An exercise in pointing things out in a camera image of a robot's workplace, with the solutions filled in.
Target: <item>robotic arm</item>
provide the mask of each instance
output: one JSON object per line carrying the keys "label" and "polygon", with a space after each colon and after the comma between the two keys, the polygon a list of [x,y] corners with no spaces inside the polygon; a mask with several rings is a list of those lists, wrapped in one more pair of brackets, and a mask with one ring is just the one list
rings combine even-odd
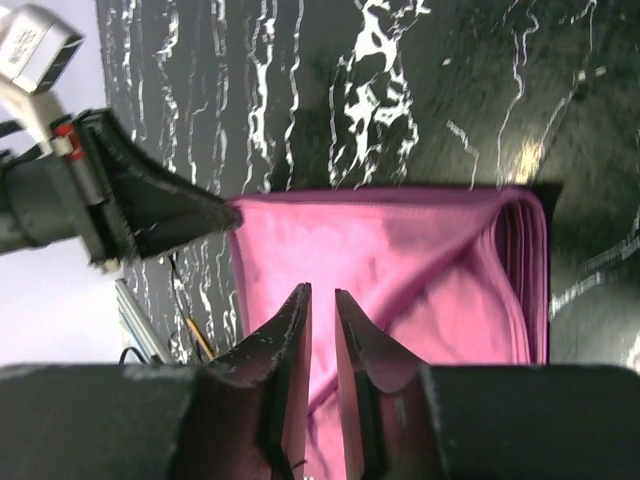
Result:
{"label": "robotic arm", "polygon": [[51,90],[82,36],[48,10],[0,9],[0,101],[36,145],[0,152],[0,255],[79,236],[109,271],[240,223],[219,197],[171,174],[108,109],[65,114]]}

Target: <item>pink cloth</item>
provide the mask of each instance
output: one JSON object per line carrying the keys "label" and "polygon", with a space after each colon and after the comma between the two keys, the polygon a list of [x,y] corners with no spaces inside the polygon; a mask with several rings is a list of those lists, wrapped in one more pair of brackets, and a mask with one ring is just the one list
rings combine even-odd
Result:
{"label": "pink cloth", "polygon": [[344,479],[334,290],[433,364],[547,357],[547,249],[537,199],[517,188],[385,188],[249,195],[229,234],[245,334],[312,284],[305,474]]}

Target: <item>cloth fold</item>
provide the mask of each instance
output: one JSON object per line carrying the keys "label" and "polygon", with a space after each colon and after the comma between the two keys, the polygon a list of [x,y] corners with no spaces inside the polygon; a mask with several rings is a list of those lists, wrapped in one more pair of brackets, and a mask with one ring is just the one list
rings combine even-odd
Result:
{"label": "cloth fold", "polygon": [[232,204],[244,218],[228,234],[244,332],[271,318],[298,283],[312,284],[315,435],[305,473],[316,480],[345,478],[335,401],[336,288],[426,362],[546,362],[546,226],[530,192],[307,191]]}

